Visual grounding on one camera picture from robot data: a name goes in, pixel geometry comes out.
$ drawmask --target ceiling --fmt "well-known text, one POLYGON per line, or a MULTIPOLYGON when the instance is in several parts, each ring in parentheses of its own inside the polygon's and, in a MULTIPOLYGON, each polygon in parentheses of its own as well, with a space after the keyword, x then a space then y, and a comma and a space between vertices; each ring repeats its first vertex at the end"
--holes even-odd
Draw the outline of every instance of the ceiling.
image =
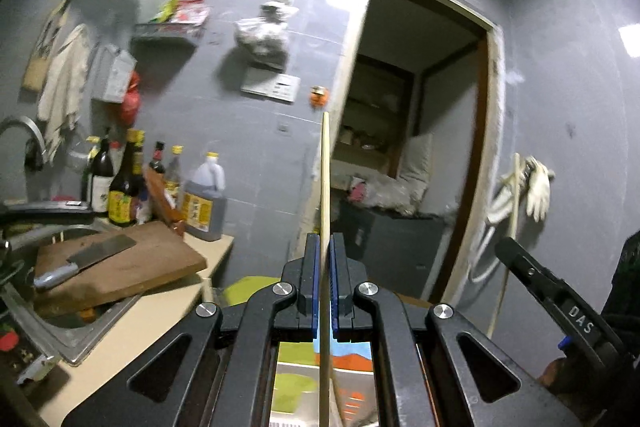
POLYGON ((370 0, 358 52, 419 73, 478 38, 407 0, 370 0))

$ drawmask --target blue gripper pad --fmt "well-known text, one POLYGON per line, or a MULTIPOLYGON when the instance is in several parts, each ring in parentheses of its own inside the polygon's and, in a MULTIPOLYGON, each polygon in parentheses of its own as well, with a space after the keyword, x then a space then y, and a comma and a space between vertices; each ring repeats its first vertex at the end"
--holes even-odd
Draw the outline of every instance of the blue gripper pad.
POLYGON ((337 264, 335 262, 335 243, 332 235, 329 240, 329 284, 331 295, 331 328, 334 339, 338 336, 338 279, 337 264))
POLYGON ((311 327, 314 330, 314 338, 318 337, 318 322, 320 311, 320 236, 316 235, 316 252, 314 254, 314 293, 313 293, 313 315, 311 318, 311 327))

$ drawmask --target towel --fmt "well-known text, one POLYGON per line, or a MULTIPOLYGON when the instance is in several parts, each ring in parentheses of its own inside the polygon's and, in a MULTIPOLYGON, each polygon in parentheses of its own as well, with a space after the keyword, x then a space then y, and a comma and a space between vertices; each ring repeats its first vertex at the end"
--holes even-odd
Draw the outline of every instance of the towel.
POLYGON ((44 139, 50 162, 62 143, 62 131, 74 129, 80 116, 89 54, 87 28, 79 24, 57 51, 47 71, 47 83, 38 102, 38 119, 47 123, 44 139))

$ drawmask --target countertop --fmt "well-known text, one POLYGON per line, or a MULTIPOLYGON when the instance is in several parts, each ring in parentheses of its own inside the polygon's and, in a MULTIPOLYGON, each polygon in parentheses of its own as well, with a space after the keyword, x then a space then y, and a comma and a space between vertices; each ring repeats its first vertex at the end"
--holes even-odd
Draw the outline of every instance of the countertop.
POLYGON ((206 269, 144 294, 78 367, 60 362, 53 368, 30 396, 42 419, 50 427, 61 425, 72 409, 183 318, 200 299, 202 280, 215 272, 233 240, 223 235, 207 243, 185 234, 185 243, 207 260, 206 269))

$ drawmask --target red plastic bag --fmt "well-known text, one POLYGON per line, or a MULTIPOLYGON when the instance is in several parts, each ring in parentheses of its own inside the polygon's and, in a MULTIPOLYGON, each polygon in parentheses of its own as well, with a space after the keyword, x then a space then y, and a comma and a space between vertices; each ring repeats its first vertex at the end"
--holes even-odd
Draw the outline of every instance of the red plastic bag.
POLYGON ((124 125, 131 126, 136 121, 138 111, 140 110, 140 92, 138 90, 138 84, 140 83, 140 76, 134 71, 131 73, 131 79, 129 81, 129 87, 124 95, 124 100, 120 104, 120 120, 124 125))

